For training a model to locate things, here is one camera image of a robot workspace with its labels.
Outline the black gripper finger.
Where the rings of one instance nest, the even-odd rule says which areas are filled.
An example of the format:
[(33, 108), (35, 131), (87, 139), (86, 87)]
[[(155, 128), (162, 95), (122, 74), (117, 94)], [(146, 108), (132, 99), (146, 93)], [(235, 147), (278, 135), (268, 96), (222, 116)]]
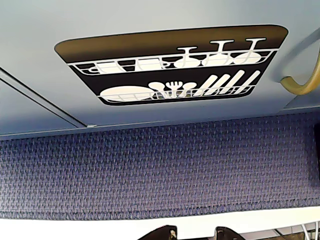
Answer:
[(177, 240), (177, 226), (164, 225), (147, 233), (138, 240)]
[(217, 226), (215, 228), (215, 240), (245, 240), (245, 238), (228, 227)]

